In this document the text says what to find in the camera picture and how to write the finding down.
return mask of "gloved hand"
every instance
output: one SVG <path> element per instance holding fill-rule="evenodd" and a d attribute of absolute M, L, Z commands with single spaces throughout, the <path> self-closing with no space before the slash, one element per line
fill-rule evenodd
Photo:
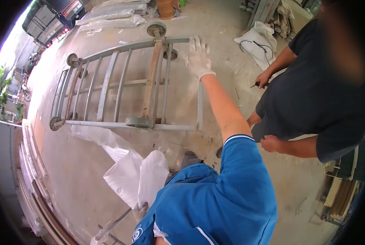
<path fill-rule="evenodd" d="M 136 223 L 139 223 L 142 220 L 142 218 L 144 218 L 146 216 L 147 209 L 148 209 L 148 203 L 147 202 L 145 202 L 143 204 L 143 207 L 140 210 L 139 210 L 139 203 L 136 203 L 135 208 L 132 210 L 133 217 L 135 218 Z"/>
<path fill-rule="evenodd" d="M 209 46 L 205 44 L 203 38 L 199 39 L 195 36 L 189 40 L 189 55 L 183 54 L 183 59 L 188 69 L 197 76 L 200 80 L 204 75 L 213 74 L 216 75 L 214 71 L 211 70 L 211 61 L 208 57 Z"/>

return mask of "white stripe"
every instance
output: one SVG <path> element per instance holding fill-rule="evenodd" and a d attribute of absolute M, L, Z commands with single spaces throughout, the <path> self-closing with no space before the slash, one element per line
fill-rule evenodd
<path fill-rule="evenodd" d="M 225 141 L 225 144 L 226 144 L 227 142 L 229 142 L 229 140 L 231 140 L 231 139 L 241 138 L 241 137 L 242 137 L 242 138 L 248 138 L 248 139 L 250 139 L 250 140 L 255 141 L 252 137 L 247 136 L 247 135 L 236 135 L 236 136 L 230 137 L 228 140 L 226 140 L 226 141 Z"/>
<path fill-rule="evenodd" d="M 211 245 L 215 245 L 212 241 L 211 241 L 211 239 L 204 233 L 204 231 L 200 228 L 200 227 L 196 227 L 196 229 L 198 229 L 199 231 L 200 231 L 200 233 L 203 235 L 203 237 L 205 237 L 207 240 L 208 240 L 208 242 L 211 244 Z"/>

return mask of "dark shorts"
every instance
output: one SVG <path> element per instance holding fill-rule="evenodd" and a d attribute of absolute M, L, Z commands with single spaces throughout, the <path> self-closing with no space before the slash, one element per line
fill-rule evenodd
<path fill-rule="evenodd" d="M 261 122 L 255 124 L 251 130 L 252 136 L 254 137 L 256 143 L 259 143 L 261 139 L 264 138 L 264 135 L 268 135 L 268 127 L 267 125 L 267 116 L 266 116 L 266 98 L 267 98 L 267 89 L 261 96 L 258 104 L 256 105 L 255 111 L 256 114 L 261 118 Z"/>

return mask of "rubber wheel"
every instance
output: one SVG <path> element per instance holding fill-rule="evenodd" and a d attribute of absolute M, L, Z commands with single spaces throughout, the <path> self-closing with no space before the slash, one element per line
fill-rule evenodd
<path fill-rule="evenodd" d="M 73 111 L 71 111 L 71 113 L 69 114 L 69 120 L 72 120 L 72 116 L 73 116 Z M 79 118 L 79 115 L 78 115 L 77 112 L 75 112 L 75 119 L 74 119 L 74 121 L 77 121 L 78 118 Z"/>
<path fill-rule="evenodd" d="M 143 117 L 128 117 L 125 120 L 125 125 L 149 129 L 154 126 L 154 122 L 151 119 Z"/>
<path fill-rule="evenodd" d="M 170 60 L 175 60 L 175 59 L 177 59 L 178 56 L 179 56 L 179 52 L 177 52 L 177 50 L 173 49 L 171 51 Z M 168 52 L 167 51 L 163 52 L 163 58 L 166 59 L 166 60 L 168 59 Z"/>
<path fill-rule="evenodd" d="M 84 68 L 82 68 L 82 71 L 79 73 L 79 78 L 82 79 L 82 74 L 84 72 Z M 88 75 L 88 71 L 86 71 L 86 74 L 84 74 L 84 78 L 86 78 Z"/>
<path fill-rule="evenodd" d="M 72 60 L 72 59 L 77 58 L 77 57 L 78 56 L 76 54 L 74 54 L 74 53 L 68 55 L 68 57 L 67 57 L 67 65 L 69 65 L 69 66 L 75 66 L 75 65 L 77 65 L 78 62 Z"/>
<path fill-rule="evenodd" d="M 31 94 L 24 93 L 23 98 L 25 101 L 30 102 L 31 101 Z"/>
<path fill-rule="evenodd" d="M 154 31 L 158 30 L 159 31 L 159 35 L 161 37 L 165 36 L 166 34 L 166 25 L 162 22 L 153 22 L 151 25 L 149 25 L 147 27 L 147 33 L 151 36 L 151 37 L 155 37 Z"/>
<path fill-rule="evenodd" d="M 54 116 L 50 119 L 49 127 L 52 131 L 57 131 L 61 127 L 61 125 L 55 126 L 55 123 L 57 123 L 58 121 L 61 121 L 61 119 L 57 116 Z"/>

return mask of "blue polo shirt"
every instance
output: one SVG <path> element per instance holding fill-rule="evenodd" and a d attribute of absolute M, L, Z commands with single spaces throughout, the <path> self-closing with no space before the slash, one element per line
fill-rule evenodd
<path fill-rule="evenodd" d="M 221 173 L 194 164 L 175 174 L 136 226 L 132 242 L 152 245 L 154 223 L 172 245 L 268 244 L 277 220 L 274 188 L 255 140 L 229 137 Z"/>

